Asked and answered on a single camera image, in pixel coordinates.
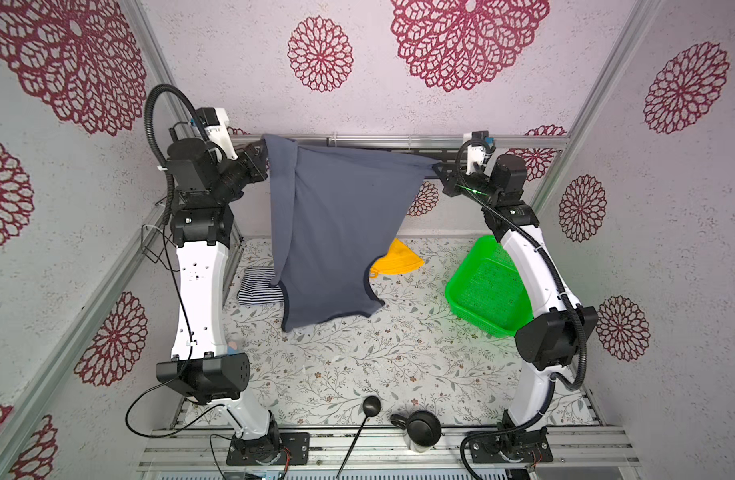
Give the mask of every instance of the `gray t-shirt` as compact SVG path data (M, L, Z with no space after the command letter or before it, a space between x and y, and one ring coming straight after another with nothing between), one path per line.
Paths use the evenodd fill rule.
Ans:
M370 316L383 302L367 274L389 250L437 161L411 154L308 147L264 135L270 165L274 279L282 330Z

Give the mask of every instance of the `black cup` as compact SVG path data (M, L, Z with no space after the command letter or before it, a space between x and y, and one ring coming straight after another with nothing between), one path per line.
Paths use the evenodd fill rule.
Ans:
M409 417L395 413L389 417L389 421L391 425L405 430L406 436L411 440L408 448L414 452L425 452L435 446L439 442L439 437L442 436L439 418L427 410L418 410Z

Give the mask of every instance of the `yellow hat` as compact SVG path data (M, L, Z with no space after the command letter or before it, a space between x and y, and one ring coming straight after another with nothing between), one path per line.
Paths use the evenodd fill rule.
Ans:
M375 264L370 268L370 278L375 278L378 274L407 274L419 269L423 264L424 262L421 257L415 255L407 245L395 238L389 247L389 253L376 260Z

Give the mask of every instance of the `striped cloth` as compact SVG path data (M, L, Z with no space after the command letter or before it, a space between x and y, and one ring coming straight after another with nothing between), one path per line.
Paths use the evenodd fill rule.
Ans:
M273 266L248 266L244 269L237 300L242 305L284 302L284 295L279 285L269 285L272 279L274 279Z

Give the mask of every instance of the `green basket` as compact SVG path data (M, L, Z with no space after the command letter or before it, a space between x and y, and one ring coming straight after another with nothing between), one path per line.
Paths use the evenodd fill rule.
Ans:
M514 263L492 235L482 236L445 288L450 310L492 336L514 336L533 319Z

